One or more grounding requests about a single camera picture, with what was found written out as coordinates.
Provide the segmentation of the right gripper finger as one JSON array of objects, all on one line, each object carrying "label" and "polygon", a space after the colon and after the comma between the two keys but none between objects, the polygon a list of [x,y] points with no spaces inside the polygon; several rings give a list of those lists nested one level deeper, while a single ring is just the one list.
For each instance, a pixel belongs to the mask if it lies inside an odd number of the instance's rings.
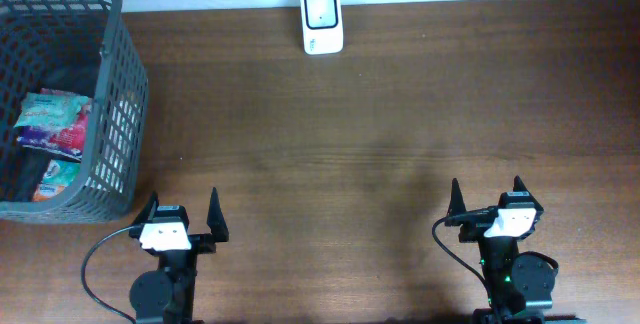
[{"label": "right gripper finger", "polygon": [[514,193],[529,194],[527,187],[525,186],[524,182],[518,175],[514,177],[514,184],[513,184],[512,191]]},{"label": "right gripper finger", "polygon": [[450,202],[447,210],[448,217],[454,217],[466,213],[466,205],[461,192],[459,181],[456,178],[452,179],[451,183],[451,195]]}]

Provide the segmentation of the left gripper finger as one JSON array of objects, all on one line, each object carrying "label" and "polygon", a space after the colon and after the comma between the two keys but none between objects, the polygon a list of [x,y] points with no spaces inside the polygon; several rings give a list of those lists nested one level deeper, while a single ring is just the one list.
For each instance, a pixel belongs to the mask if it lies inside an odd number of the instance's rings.
[{"label": "left gripper finger", "polygon": [[134,219],[133,224],[138,225],[138,224],[143,224],[151,221],[155,215],[155,211],[158,205],[159,205],[158,194],[156,191],[153,191],[150,195],[150,198],[147,204],[143,207],[141,212]]},{"label": "left gripper finger", "polygon": [[228,242],[229,229],[221,210],[219,194],[216,188],[212,189],[206,224],[215,242]]}]

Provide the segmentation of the teal tissue pocket pack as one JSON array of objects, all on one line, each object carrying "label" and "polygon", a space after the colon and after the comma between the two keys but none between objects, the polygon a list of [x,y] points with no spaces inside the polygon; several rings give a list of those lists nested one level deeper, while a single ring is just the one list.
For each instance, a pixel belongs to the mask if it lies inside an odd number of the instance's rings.
[{"label": "teal tissue pocket pack", "polygon": [[52,159],[41,179],[42,184],[68,187],[80,170],[77,162]]}]

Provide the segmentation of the red purple pads pack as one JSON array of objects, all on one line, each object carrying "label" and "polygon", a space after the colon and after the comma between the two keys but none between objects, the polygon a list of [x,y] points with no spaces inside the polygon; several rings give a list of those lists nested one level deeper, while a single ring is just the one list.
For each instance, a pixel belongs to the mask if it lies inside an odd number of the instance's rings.
[{"label": "red purple pads pack", "polygon": [[[42,89],[38,94],[79,95],[73,92],[54,89]],[[65,129],[48,130],[37,127],[17,128],[19,131],[17,142],[24,147],[45,150],[74,160],[81,160],[91,110],[92,99],[90,104],[83,107],[82,111],[76,117],[76,121]]]}]

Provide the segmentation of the orange tissue pocket pack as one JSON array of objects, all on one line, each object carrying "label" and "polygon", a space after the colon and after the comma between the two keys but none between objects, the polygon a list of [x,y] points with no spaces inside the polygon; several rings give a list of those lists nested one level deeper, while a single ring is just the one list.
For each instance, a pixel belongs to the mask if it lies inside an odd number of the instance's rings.
[{"label": "orange tissue pocket pack", "polygon": [[38,184],[33,196],[33,202],[43,202],[49,200],[65,190],[65,186],[52,184]]}]

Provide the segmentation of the mint green wipes pack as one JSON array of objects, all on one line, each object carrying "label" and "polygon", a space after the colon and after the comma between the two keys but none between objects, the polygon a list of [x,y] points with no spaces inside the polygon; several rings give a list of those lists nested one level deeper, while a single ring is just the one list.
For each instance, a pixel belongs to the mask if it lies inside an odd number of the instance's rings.
[{"label": "mint green wipes pack", "polygon": [[15,128],[37,127],[59,130],[70,127],[91,98],[81,95],[28,93],[21,101]]}]

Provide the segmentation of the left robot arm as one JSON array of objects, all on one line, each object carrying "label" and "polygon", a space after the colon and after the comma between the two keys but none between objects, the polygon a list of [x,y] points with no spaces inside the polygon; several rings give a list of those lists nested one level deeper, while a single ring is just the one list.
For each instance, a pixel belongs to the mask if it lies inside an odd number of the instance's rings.
[{"label": "left robot arm", "polygon": [[129,237],[158,259],[155,270],[141,274],[132,284],[129,300],[136,323],[187,324],[193,318],[197,259],[214,254],[216,245],[229,240],[218,191],[211,192],[206,225],[209,231],[190,234],[186,208],[162,206],[152,193],[132,222]]}]

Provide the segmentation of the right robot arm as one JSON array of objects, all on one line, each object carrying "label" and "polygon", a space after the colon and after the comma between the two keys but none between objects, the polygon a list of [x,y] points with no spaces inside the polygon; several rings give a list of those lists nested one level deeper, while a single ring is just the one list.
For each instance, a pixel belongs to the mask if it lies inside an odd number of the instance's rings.
[{"label": "right robot arm", "polygon": [[551,293],[559,265],[538,252],[521,252],[518,243],[535,231],[544,213],[542,205],[520,177],[498,203],[468,210],[459,182],[451,186],[444,225],[460,229],[461,243],[476,243],[480,253],[480,278],[489,307],[476,309],[473,323],[543,323],[544,312],[553,305]]}]

